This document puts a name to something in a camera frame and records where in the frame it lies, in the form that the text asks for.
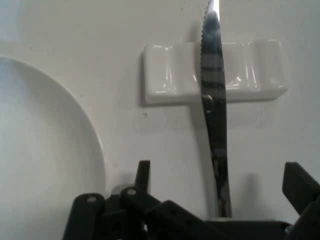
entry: knife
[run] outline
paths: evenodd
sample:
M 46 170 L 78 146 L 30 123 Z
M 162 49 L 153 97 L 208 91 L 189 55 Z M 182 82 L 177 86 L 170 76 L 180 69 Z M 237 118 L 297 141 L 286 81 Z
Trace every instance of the knife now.
M 227 158 L 227 105 L 219 0 L 210 0 L 201 40 L 201 98 L 216 181 L 218 217 L 231 217 Z

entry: white ceramic soap dish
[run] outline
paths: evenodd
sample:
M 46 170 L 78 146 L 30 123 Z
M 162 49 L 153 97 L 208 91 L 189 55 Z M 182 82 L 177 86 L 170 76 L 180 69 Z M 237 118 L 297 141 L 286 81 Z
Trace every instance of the white ceramic soap dish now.
M 222 43 L 228 102 L 271 100 L 288 90 L 274 39 Z M 143 53 L 147 104 L 200 101 L 200 44 L 149 45 Z

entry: white background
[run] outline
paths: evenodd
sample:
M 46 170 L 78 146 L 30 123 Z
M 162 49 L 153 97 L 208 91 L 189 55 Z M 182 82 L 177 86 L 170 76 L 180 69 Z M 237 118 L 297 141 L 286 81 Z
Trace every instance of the white background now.
M 212 186 L 204 179 L 212 176 L 201 106 L 150 107 L 142 97 L 144 46 L 200 41 L 207 1 L 0 5 L 0 42 L 39 56 L 36 67 L 73 92 L 92 120 L 106 159 L 106 194 L 133 182 L 139 160 L 151 160 L 151 193 L 207 218 Z M 282 42 L 289 85 L 277 100 L 227 106 L 233 215 L 293 223 L 298 215 L 281 189 L 285 162 L 320 180 L 320 1 L 223 0 L 220 8 L 222 41 Z

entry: white plate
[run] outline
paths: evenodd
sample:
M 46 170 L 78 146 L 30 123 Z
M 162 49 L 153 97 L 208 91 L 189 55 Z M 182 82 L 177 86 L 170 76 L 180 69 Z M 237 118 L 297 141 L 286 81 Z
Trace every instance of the white plate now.
M 1 239 L 61 239 L 73 199 L 105 184 L 100 141 L 75 98 L 0 57 Z

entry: knife blade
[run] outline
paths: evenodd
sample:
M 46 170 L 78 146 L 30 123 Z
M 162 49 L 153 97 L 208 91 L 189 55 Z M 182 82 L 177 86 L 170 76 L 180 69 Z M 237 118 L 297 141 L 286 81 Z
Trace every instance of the knife blade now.
M 201 98 L 216 181 L 218 217 L 231 217 L 227 158 L 227 105 L 219 0 L 210 0 L 201 40 Z

